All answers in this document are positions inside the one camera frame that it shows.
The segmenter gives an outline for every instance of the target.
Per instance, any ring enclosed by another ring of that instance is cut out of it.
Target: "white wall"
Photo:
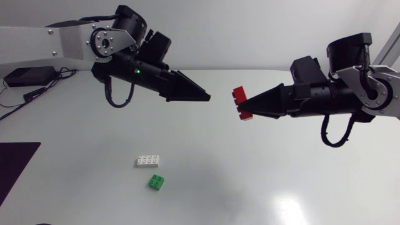
[[[398,0],[2,0],[0,26],[108,15],[118,4],[172,39],[166,62],[174,69],[288,70],[293,60],[311,55],[327,71],[330,42],[370,32],[374,59],[400,22]]]

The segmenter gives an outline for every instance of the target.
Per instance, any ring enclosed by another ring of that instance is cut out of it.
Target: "green lego brick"
[[[158,175],[153,175],[151,180],[149,181],[149,186],[151,188],[157,189],[158,191],[161,189],[161,186],[164,184],[164,178]]]

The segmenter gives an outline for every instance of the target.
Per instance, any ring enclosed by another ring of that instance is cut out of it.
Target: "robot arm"
[[[396,61],[400,55],[399,37],[400,24],[382,50],[385,52],[379,54],[378,63],[391,66]],[[294,81],[291,86],[280,84],[248,100],[242,88],[234,89],[241,119],[252,118],[253,114],[275,119],[285,115],[325,116],[322,140],[335,148],[347,141],[355,122],[369,123],[375,116],[400,119],[400,73],[388,66],[370,65],[371,44],[369,33],[332,42],[327,47],[330,79],[321,71],[318,60],[307,56],[295,60],[290,67]],[[344,113],[352,114],[347,131],[338,143],[330,143],[326,137],[329,115]]]
[[[114,24],[109,27],[103,20],[114,20]],[[0,64],[55,58],[92,61],[92,73],[105,84],[110,103],[111,76],[132,83],[130,98],[137,84],[159,92],[166,101],[209,101],[204,89],[163,63],[171,44],[168,37],[150,30],[142,43],[146,29],[145,20],[127,6],[119,6],[112,16],[47,27],[0,27]]]

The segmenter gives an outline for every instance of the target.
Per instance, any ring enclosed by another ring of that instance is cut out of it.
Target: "red lego brick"
[[[239,105],[240,103],[247,100],[246,93],[244,92],[243,86],[233,89],[232,95],[234,98],[235,105]],[[239,108],[237,108],[237,111],[239,112],[240,119],[243,121],[247,121],[247,120],[253,118],[253,114],[251,112],[242,111],[242,110],[239,110]]]

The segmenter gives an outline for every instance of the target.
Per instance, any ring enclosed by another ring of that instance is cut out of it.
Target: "black mat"
[[[0,143],[0,206],[40,142]]]

